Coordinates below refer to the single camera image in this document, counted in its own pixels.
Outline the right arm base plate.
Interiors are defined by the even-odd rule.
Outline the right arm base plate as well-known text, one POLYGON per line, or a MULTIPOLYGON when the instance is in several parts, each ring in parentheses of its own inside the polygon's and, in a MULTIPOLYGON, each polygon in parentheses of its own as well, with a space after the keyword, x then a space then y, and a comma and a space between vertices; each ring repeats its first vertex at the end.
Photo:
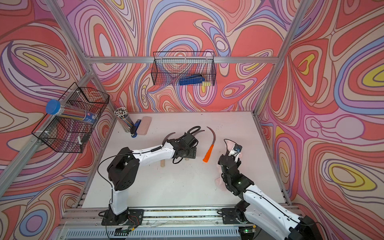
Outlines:
POLYGON ((246 226, 256 226, 259 225, 250 222, 246 218, 246 210, 239 208, 222 208, 217 211, 217 214, 222 217, 223 224, 225 225, 246 225, 246 226))

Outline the pink rag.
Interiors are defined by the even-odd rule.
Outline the pink rag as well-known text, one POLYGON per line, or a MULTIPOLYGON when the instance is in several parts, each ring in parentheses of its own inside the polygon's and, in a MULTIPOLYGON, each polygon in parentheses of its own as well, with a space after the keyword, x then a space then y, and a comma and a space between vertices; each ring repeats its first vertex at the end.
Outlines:
MULTIPOLYGON (((241 161, 241 151, 242 146, 230 139, 224 139, 226 145, 226 151, 223 155, 235 156, 235 162, 241 161)), ((218 164, 219 176, 215 179, 215 185, 221 190, 227 190, 225 184, 221 178, 222 170, 221 166, 218 164)))

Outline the wooden handled sickle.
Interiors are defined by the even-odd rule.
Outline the wooden handled sickle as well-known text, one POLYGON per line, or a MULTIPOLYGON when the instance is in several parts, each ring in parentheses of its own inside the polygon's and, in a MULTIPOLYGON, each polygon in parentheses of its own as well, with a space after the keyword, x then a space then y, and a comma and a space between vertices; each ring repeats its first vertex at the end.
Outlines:
MULTIPOLYGON (((162 146, 164 146, 164 144, 166 143, 166 141, 169 139, 169 137, 171 135, 175 134, 175 132, 172 132, 170 134, 168 134, 164 139, 163 139, 163 142, 162 142, 162 146)), ((161 160, 161 168, 164 168, 165 167, 165 160, 161 160)))
POLYGON ((193 136, 196 136, 198 133, 201 133, 201 132, 204 132, 205 130, 198 130, 198 131, 196 131, 195 133, 193 133, 192 135, 193 136))

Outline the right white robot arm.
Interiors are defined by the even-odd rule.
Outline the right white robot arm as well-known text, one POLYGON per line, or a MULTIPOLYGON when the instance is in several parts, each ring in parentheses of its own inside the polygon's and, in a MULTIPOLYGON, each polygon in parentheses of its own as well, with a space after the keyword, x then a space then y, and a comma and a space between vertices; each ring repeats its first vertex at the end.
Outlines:
POLYGON ((276 240, 322 240, 317 223, 300 217, 268 197, 252 180, 240 173, 235 155, 218 160, 226 189, 241 201, 234 207, 235 220, 252 223, 276 240))

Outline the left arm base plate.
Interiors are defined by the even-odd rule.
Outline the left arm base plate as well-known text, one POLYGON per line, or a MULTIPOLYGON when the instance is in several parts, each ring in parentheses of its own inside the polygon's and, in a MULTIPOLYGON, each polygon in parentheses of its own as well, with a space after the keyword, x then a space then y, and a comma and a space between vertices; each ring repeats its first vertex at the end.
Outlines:
POLYGON ((143 209, 127 209, 119 215, 115 215, 111 209, 99 212, 103 226, 140 226, 143 222, 143 209))

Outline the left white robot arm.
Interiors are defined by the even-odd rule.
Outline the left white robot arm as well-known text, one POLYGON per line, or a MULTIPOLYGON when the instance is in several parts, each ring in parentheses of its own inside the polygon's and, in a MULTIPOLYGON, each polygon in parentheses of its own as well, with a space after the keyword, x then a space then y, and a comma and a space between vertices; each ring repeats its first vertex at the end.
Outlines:
POLYGON ((108 179, 112 183, 112 202, 110 209, 118 216, 128 207, 128 188, 135 182, 139 167, 147 166, 162 160, 175 160, 196 157, 199 141, 191 133, 186 132, 177 139, 164 140, 161 145, 143 149, 130 150, 123 148, 107 167, 108 179))

